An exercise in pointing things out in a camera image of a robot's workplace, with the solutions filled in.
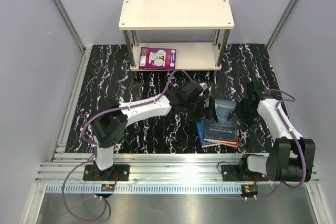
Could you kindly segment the blue orange sunset book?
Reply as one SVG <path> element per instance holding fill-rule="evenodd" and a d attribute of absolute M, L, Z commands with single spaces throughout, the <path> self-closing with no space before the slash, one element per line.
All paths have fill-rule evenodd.
<path fill-rule="evenodd" d="M 201 122 L 196 123 L 196 128 L 197 128 L 198 138 L 199 138 L 201 147 L 210 146 L 211 142 L 204 139 L 204 136 L 205 136 L 205 122 L 201 121 Z"/>

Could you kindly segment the dark blue 1984 book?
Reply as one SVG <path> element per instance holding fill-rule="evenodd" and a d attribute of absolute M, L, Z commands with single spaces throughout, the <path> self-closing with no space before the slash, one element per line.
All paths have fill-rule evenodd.
<path fill-rule="evenodd" d="M 237 120 L 229 113 L 236 106 L 232 100 L 214 99 L 211 102 L 210 115 L 207 115 L 204 129 L 204 140 L 227 145 L 238 146 Z"/>

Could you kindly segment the red treehouse book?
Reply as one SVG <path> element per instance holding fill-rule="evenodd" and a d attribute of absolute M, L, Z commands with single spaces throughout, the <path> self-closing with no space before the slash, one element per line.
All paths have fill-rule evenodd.
<path fill-rule="evenodd" d="M 238 122 L 226 122 L 224 124 L 216 123 L 208 130 L 207 140 L 218 144 L 237 147 L 239 143 L 239 127 Z"/>

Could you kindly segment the purple cover book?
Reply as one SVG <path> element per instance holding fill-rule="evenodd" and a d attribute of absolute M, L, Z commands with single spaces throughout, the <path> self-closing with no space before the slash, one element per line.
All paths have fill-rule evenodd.
<path fill-rule="evenodd" d="M 173 48 L 141 47 L 139 69 L 175 70 L 176 53 Z"/>

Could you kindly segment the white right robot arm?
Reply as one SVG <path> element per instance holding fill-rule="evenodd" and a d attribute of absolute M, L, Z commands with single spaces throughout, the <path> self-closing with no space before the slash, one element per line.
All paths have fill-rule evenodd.
<path fill-rule="evenodd" d="M 274 141 L 268 156 L 243 155 L 238 176 L 251 180 L 255 175 L 264 175 L 291 188 L 297 183 L 299 188 L 310 181 L 316 145 L 295 129 L 282 108 L 285 100 L 277 99 L 275 92 L 265 88 L 261 81 L 250 81 L 247 95 L 229 113 L 229 119 L 236 119 L 246 129 L 262 118 Z"/>

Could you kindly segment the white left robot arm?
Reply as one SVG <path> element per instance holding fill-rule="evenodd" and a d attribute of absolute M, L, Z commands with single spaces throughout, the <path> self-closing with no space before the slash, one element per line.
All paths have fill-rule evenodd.
<path fill-rule="evenodd" d="M 199 123 L 202 120 L 218 122 L 215 99 L 205 95 L 205 82 L 188 82 L 182 87 L 166 89 L 159 95 L 144 100 L 118 103 L 101 112 L 91 122 L 96 144 L 95 159 L 86 172 L 98 180 L 116 178 L 113 160 L 114 146 L 121 142 L 128 126 L 157 116 L 185 113 L 187 121 Z"/>

